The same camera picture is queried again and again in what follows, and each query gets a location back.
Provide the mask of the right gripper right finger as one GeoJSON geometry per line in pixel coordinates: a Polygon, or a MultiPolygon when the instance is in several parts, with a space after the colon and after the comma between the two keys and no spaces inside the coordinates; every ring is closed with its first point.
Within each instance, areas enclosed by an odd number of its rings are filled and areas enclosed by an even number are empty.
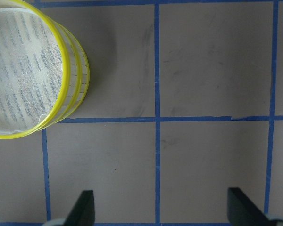
{"type": "Polygon", "coordinates": [[[227,190],[227,218],[232,226],[273,226],[240,188],[227,190]]]}

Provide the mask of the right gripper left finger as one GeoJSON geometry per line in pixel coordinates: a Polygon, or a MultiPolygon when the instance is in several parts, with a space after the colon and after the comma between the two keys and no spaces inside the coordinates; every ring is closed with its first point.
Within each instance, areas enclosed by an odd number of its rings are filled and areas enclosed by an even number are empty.
{"type": "Polygon", "coordinates": [[[95,223],[94,193],[92,190],[81,192],[65,220],[66,226],[93,226],[95,223]]]}

